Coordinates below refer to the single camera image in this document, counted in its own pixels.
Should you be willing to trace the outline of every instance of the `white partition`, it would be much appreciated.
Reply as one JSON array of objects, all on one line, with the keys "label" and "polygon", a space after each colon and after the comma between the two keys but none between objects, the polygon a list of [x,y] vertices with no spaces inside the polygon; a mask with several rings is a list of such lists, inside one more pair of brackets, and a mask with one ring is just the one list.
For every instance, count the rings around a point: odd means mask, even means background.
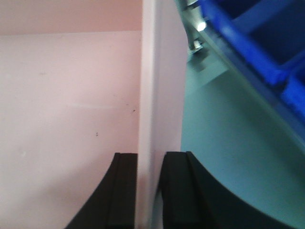
[{"label": "white partition", "polygon": [[174,0],[144,0],[137,229],[151,227],[165,152],[180,151],[187,47]]}]

